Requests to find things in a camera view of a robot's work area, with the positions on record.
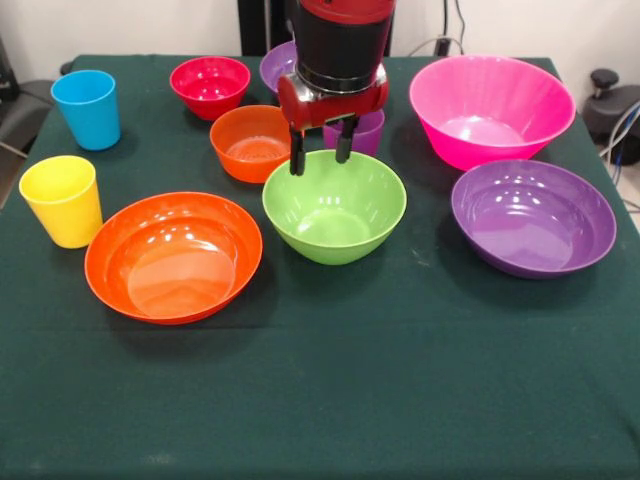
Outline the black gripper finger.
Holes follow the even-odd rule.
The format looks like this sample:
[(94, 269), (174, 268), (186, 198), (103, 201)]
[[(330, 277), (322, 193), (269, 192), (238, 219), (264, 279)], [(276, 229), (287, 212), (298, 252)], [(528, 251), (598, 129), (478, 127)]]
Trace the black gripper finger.
[(344, 164), (350, 157), (353, 135), (358, 126), (358, 117), (355, 115), (346, 117), (342, 121), (342, 130), (336, 143), (336, 160)]
[(302, 176), (305, 169), (304, 132), (297, 130), (294, 124), (289, 125), (291, 137), (290, 173)]

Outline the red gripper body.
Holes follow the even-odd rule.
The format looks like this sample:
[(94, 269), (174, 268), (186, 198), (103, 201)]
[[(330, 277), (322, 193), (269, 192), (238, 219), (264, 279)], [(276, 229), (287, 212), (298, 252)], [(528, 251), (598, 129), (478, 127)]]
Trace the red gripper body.
[(389, 95), (389, 81), (379, 64), (374, 82), (359, 92), (326, 93), (306, 85), (296, 73), (283, 75), (277, 84), (282, 113), (293, 131), (305, 131), (349, 116), (380, 110)]

